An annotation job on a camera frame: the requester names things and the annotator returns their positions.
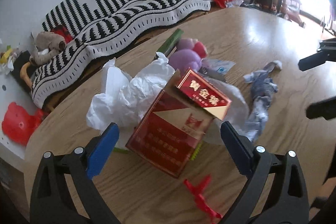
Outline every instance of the brown stuffed animal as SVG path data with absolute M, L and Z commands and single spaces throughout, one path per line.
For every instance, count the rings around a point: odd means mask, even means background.
M 66 42 L 61 35 L 53 32 L 40 32 L 35 39 L 34 49 L 29 61 L 35 66 L 41 66 L 62 52 L 65 47 Z M 39 54 L 45 49 L 49 49 L 47 54 Z

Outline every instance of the wooden armrest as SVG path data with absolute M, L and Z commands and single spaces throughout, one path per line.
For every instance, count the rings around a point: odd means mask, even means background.
M 30 62 L 27 62 L 24 64 L 20 70 L 20 78 L 26 82 L 27 86 L 32 89 L 33 82 L 30 80 L 28 74 L 27 74 L 27 68 L 31 65 Z

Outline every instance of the pink toy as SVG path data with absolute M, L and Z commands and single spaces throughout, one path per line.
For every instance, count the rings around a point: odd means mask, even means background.
M 168 64 L 175 70 L 184 73 L 188 68 L 198 71 L 202 65 L 202 59 L 207 56 L 207 50 L 202 42 L 192 38 L 182 38 L 176 51 L 169 57 Z
M 214 224 L 213 220 L 214 218 L 222 219 L 223 216 L 220 213 L 216 213 L 214 210 L 212 210 L 205 202 L 204 196 L 202 196 L 202 193 L 205 189 L 205 187 L 210 183 L 211 176 L 207 175 L 199 185 L 193 186 L 188 180 L 184 180 L 183 183 L 187 186 L 189 191 L 194 195 L 195 197 L 195 203 L 196 206 L 207 213 L 210 216 L 212 224 Z

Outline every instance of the teddy bear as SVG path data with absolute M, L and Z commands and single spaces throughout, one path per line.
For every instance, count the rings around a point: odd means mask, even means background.
M 63 36 L 53 32 L 40 32 L 36 39 L 29 61 L 35 66 L 48 63 L 66 47 Z
M 184 73 L 188 68 L 199 71 L 202 59 L 207 56 L 202 42 L 192 38 L 182 38 L 176 45 L 176 51 L 169 57 L 168 64 Z

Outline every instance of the table top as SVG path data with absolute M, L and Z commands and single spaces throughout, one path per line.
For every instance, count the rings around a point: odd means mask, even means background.
M 318 42 L 308 30 L 293 22 L 254 9 L 229 8 L 198 17 L 178 26 L 183 37 L 198 38 L 210 58 L 231 60 L 236 65 L 227 81 L 237 86 L 251 107 L 250 86 L 243 75 L 280 60 L 283 70 L 272 72 L 279 92 L 269 109 L 269 121 L 257 145 L 271 153 L 294 150 L 306 180 L 310 202 L 315 198 L 328 171 L 336 143 L 336 120 L 309 120 L 306 107 L 336 94 L 336 65 L 332 62 L 302 72 L 298 61 L 315 53 Z M 131 76 L 148 65 L 155 51 L 174 32 L 170 29 L 118 58 L 116 65 Z M 85 146 L 99 131 L 86 125 L 85 116 L 93 95 L 100 93 L 101 71 L 78 87 L 42 122 L 29 140 L 25 155 L 25 187 L 28 201 L 45 151 L 55 155 Z M 225 146 L 205 143 L 197 158 L 174 179 L 141 159 L 135 153 L 113 152 L 103 171 L 93 181 L 103 199 L 122 223 L 208 223 L 206 214 L 196 208 L 183 185 L 188 178 L 196 184 L 207 175 L 212 182 L 205 191 L 211 208 L 224 214 L 232 205 L 246 178 L 241 176 Z M 86 212 L 69 175 L 71 196 L 79 213 Z M 268 180 L 266 189 L 270 189 Z M 263 192 L 254 213 L 266 200 Z

